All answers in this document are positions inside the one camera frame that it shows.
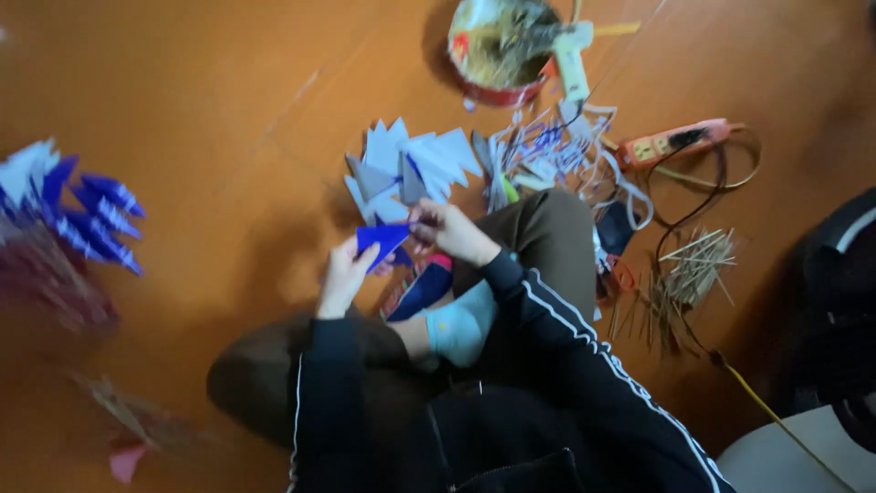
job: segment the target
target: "electrical outlet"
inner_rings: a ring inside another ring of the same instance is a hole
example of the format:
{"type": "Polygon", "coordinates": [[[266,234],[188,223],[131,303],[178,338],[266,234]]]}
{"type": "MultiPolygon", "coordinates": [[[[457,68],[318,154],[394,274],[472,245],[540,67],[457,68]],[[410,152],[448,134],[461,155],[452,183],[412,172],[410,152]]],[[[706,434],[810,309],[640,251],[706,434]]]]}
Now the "electrical outlet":
{"type": "Polygon", "coordinates": [[[656,154],[654,154],[653,147],[651,147],[651,140],[641,139],[633,142],[632,155],[636,156],[636,159],[639,161],[649,160],[653,158],[656,154]]]}
{"type": "Polygon", "coordinates": [[[669,154],[669,152],[672,151],[672,148],[669,146],[669,137],[666,135],[654,137],[654,149],[656,149],[657,154],[661,156],[669,154]]]}

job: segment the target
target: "track jacket sleeve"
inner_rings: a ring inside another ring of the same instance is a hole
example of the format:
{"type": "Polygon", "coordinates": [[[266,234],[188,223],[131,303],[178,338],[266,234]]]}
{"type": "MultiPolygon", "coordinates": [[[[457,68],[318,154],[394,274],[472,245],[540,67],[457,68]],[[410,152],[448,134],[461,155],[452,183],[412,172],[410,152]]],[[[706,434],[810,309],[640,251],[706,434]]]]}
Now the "track jacket sleeve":
{"type": "Polygon", "coordinates": [[[352,322],[312,320],[310,348],[293,361],[289,402],[299,491],[352,491],[371,484],[364,363],[352,322]]]}
{"type": "MultiPolygon", "coordinates": [[[[621,367],[581,313],[502,252],[482,269],[500,312],[533,349],[545,393],[661,491],[733,491],[687,429],[621,367]]],[[[593,282],[582,279],[581,282],[593,282]]]]}

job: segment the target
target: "light blue sock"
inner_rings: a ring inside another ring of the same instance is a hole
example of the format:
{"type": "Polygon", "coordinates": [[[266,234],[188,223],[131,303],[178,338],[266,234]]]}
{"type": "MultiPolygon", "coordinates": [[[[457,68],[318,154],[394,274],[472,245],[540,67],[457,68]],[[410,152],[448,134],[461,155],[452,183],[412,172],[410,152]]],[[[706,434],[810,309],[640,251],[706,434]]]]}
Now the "light blue sock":
{"type": "Polygon", "coordinates": [[[481,281],[452,303],[426,311],[432,352],[459,368],[475,364],[484,349],[497,309],[490,284],[481,281]]]}

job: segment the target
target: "pink paper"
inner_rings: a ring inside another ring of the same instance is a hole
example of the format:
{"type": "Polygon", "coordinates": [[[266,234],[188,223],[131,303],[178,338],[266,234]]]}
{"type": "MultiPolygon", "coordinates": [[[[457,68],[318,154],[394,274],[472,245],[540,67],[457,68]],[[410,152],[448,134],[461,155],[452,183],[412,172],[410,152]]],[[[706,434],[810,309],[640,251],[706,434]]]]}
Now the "pink paper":
{"type": "Polygon", "coordinates": [[[137,463],[148,448],[146,444],[139,444],[117,449],[109,457],[109,470],[112,476],[120,482],[131,484],[137,463]]]}

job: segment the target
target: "red container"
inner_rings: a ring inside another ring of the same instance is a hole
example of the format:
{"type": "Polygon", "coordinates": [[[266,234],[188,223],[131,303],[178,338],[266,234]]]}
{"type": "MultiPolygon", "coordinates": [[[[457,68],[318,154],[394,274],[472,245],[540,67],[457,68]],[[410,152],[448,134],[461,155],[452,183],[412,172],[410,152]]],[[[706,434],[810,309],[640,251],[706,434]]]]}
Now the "red container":
{"type": "MultiPolygon", "coordinates": [[[[467,27],[490,22],[502,9],[521,2],[532,3],[533,0],[463,0],[456,7],[448,35],[448,55],[453,65],[454,77],[465,96],[491,106],[513,107],[529,103],[544,88],[548,81],[548,76],[544,74],[539,74],[535,81],[526,85],[495,89],[472,81],[463,69],[463,62],[469,51],[467,27]]],[[[549,5],[543,4],[543,8],[552,11],[556,16],[556,12],[549,5]]]]}

